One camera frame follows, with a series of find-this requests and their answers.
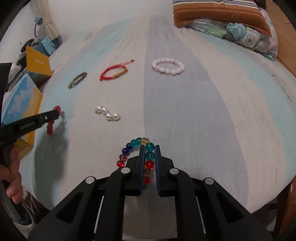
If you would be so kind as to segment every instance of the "human hand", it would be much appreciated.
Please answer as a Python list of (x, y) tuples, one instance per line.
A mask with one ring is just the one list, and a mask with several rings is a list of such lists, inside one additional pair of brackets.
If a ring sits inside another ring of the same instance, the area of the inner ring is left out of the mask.
[(8, 168), (0, 165), (0, 180), (7, 180), (10, 183), (6, 189), (6, 194), (15, 204), (18, 204), (22, 200), (23, 188), (22, 176), (19, 173), (20, 160), (16, 146), (11, 149), (9, 157), (10, 165)]

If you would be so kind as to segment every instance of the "green bead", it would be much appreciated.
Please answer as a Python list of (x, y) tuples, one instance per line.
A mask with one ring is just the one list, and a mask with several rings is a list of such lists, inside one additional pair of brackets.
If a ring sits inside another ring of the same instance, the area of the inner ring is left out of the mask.
[(132, 140), (131, 140), (131, 146), (132, 146), (132, 147), (136, 147), (136, 146), (137, 146), (137, 142), (136, 142), (135, 139), (132, 139)]
[(142, 137), (138, 137), (138, 138), (136, 139), (136, 144), (137, 144), (137, 146), (140, 146), (140, 145), (141, 145), (141, 140), (142, 140)]
[(148, 142), (145, 146), (146, 151), (153, 151), (155, 149), (154, 144), (152, 142)]
[(145, 157), (146, 157), (147, 160), (151, 161), (151, 160), (154, 159), (155, 154), (152, 151), (148, 151), (148, 152), (146, 152)]

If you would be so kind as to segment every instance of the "floral blanket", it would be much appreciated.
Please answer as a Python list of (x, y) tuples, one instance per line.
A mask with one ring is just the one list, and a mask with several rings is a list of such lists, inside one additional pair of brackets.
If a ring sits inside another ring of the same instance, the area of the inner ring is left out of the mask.
[(276, 31), (267, 12), (262, 8), (260, 8), (260, 12), (270, 27), (271, 37), (242, 23), (223, 23), (209, 18), (198, 18), (186, 26), (234, 42), (274, 61), (278, 50)]

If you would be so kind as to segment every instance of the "curtain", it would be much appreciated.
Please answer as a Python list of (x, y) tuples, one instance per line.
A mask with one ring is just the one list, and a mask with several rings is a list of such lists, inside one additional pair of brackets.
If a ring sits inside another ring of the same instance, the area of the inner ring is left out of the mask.
[(50, 16), (48, 0), (34, 0), (37, 10), (43, 19), (43, 24), (45, 26), (46, 33), (51, 40), (56, 39), (60, 34), (57, 30), (52, 18)]

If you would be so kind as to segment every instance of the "metal rivet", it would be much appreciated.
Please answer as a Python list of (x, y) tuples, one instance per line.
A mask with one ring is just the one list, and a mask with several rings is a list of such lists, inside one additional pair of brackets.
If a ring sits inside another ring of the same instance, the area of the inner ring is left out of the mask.
[(85, 182), (87, 183), (87, 184), (92, 184), (93, 182), (94, 182), (94, 177), (87, 177), (86, 179), (85, 179)]
[(129, 173), (131, 170), (128, 168), (128, 167), (124, 167), (124, 168), (122, 168), (121, 169), (121, 172), (123, 173), (123, 174), (127, 174), (127, 173)]
[(208, 184), (208, 185), (213, 185), (214, 184), (214, 179), (208, 177), (208, 178), (205, 179), (205, 183)]
[(176, 174), (179, 173), (179, 170), (178, 170), (177, 168), (172, 168), (172, 169), (170, 170), (170, 173), (173, 174), (173, 175), (176, 175)]

